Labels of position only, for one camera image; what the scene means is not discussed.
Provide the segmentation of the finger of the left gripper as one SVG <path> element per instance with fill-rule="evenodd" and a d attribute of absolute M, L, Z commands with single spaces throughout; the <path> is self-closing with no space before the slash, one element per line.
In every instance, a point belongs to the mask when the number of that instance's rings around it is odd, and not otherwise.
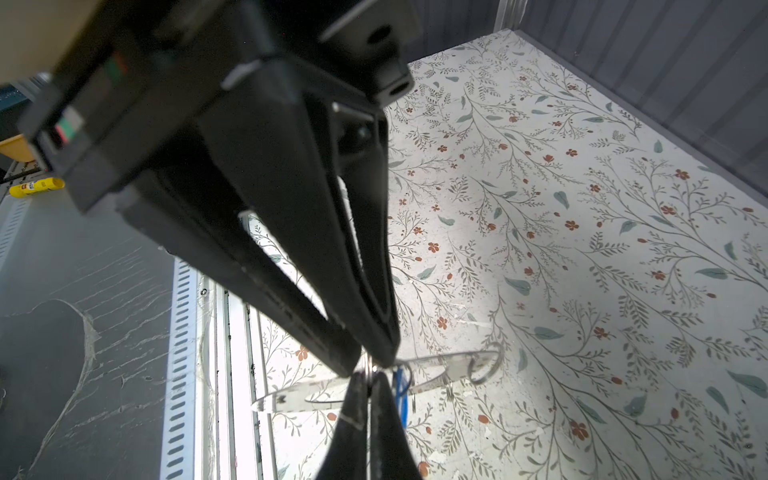
<path fill-rule="evenodd" d="M 361 356 L 247 233 L 245 207 L 210 162 L 142 171 L 117 196 L 133 228 L 275 321 L 333 372 L 348 377 Z"/>

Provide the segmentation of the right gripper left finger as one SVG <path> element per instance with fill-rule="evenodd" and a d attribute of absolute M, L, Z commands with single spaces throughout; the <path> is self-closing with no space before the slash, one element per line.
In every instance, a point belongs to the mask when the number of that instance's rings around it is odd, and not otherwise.
<path fill-rule="evenodd" d="M 368 424 L 368 384 L 354 373 L 338 415 L 331 444 L 315 478 L 365 480 Z"/>

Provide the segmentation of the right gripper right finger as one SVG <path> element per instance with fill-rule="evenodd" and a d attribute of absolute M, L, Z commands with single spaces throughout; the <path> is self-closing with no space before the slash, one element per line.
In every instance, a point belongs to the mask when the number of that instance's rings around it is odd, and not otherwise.
<path fill-rule="evenodd" d="M 377 372 L 370 390 L 370 478 L 421 480 L 401 425 L 387 376 Z"/>

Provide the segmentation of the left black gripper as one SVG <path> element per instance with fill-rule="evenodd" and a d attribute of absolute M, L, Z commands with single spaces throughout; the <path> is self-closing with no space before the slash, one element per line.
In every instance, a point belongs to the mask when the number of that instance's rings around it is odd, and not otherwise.
<path fill-rule="evenodd" d="M 412 87 L 415 33 L 409 1 L 104 1 L 19 128 L 85 211 L 212 163 L 323 301 L 291 334 L 328 365 L 389 366 L 383 109 Z"/>

